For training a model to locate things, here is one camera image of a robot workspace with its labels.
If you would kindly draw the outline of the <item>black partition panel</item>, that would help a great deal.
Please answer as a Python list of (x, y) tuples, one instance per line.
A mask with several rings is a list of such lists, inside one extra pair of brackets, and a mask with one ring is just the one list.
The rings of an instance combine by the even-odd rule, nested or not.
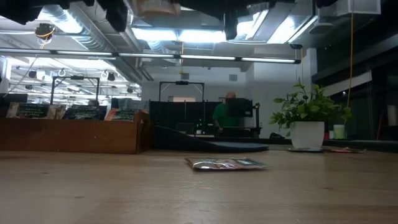
[(215, 135), (213, 113), (220, 102), (151, 101), (150, 120), (154, 125), (184, 134)]

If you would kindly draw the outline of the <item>black screen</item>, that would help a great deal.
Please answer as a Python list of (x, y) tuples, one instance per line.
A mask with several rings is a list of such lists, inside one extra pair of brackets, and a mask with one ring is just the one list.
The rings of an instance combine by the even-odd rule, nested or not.
[(28, 94), (0, 93), (0, 105), (9, 105), (12, 102), (26, 103)]

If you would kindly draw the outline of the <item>green plant white pot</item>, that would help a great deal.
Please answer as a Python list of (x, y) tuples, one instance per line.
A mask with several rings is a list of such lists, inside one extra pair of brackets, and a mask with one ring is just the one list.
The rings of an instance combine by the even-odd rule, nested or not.
[(298, 81), (295, 91), (274, 99), (280, 111), (273, 112), (269, 123), (288, 129), (287, 136), (295, 149), (320, 149), (323, 146), (326, 122), (341, 116), (343, 121), (352, 117), (351, 108), (337, 104), (325, 90), (315, 85), (312, 90)]

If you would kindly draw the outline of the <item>wooden compartment organizer box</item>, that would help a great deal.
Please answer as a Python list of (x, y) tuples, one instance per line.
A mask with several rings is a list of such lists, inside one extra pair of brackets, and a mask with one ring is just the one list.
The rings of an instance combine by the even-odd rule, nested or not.
[(149, 114), (133, 121), (0, 119), (0, 151), (140, 154), (150, 148)]

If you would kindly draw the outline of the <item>black background rig frame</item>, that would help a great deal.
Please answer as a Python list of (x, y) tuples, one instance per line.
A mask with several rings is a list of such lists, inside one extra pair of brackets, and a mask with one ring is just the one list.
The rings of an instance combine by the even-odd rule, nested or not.
[[(174, 102), (167, 100), (162, 103), (161, 94), (170, 85), (201, 85), (201, 101), (195, 102)], [(175, 81), (159, 82), (158, 103), (155, 104), (155, 122), (177, 131), (183, 131), (185, 134), (195, 134), (198, 125), (203, 123), (204, 118), (204, 90), (205, 84), (200, 82)]]
[[(58, 78), (61, 78), (61, 80), (56, 84), (56, 80)], [(59, 86), (59, 84), (61, 84), (65, 79), (71, 79), (71, 80), (84, 80), (84, 79), (96, 80), (96, 95), (95, 95), (96, 98), (95, 98), (95, 100), (98, 101), (99, 90), (100, 90), (100, 78), (98, 78), (98, 77), (84, 77), (84, 76), (78, 76), (78, 75), (69, 76), (69, 77), (67, 77), (67, 76), (64, 76), (64, 77), (54, 76), (54, 77), (52, 77), (52, 89), (51, 89), (51, 92), (50, 92), (50, 105), (53, 104), (55, 88), (57, 86)]]

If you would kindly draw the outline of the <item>black computer monitor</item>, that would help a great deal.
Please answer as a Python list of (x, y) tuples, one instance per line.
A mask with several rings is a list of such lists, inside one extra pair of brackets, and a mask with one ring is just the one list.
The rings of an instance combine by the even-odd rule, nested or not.
[(245, 98), (227, 98), (226, 99), (227, 115), (230, 117), (245, 118), (252, 117), (253, 104), (252, 100)]

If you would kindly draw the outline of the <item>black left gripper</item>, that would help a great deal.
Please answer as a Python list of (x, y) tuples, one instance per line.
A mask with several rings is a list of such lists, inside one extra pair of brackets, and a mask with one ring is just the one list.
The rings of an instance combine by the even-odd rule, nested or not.
[[(0, 16), (22, 25), (38, 18), (42, 8), (57, 5), (62, 9), (69, 9), (72, 2), (83, 1), (92, 6), (95, 0), (0, 0)], [(106, 11), (106, 20), (117, 32), (124, 32), (127, 26), (128, 8), (124, 0), (97, 0)]]

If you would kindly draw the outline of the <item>long ceiling light bar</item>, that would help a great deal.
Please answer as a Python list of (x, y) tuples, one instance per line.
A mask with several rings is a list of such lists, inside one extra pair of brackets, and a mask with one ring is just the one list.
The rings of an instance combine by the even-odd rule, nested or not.
[(43, 49), (13, 49), (0, 48), (0, 55), (21, 55), (39, 57), (83, 57), (88, 59), (115, 60), (116, 58), (161, 58), (177, 60), (217, 60), (227, 62), (283, 63), (300, 64), (299, 59), (267, 58), (267, 57), (232, 57), (218, 55), (188, 55), (188, 54), (147, 54), (147, 53), (117, 53), (117, 52), (86, 52), (74, 50), (43, 50)]

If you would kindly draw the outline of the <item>light green cup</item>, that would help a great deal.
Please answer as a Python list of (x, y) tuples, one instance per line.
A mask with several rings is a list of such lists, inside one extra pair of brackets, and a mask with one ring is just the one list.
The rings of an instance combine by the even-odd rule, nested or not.
[(334, 124), (333, 125), (333, 139), (345, 139), (346, 131), (344, 124)]

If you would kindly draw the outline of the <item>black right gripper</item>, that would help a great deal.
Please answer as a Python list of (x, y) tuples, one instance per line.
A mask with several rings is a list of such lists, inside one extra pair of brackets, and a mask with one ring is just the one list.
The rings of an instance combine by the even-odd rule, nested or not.
[(237, 36), (238, 17), (272, 8), (276, 2), (276, 0), (178, 0), (183, 7), (217, 19), (224, 18), (226, 40), (232, 40)]

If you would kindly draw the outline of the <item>grey cloth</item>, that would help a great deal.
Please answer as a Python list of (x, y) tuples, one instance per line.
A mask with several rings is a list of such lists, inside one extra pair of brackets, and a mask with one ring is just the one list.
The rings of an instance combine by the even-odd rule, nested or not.
[(149, 108), (148, 101), (132, 100), (131, 98), (118, 99), (118, 106), (121, 110), (147, 110)]

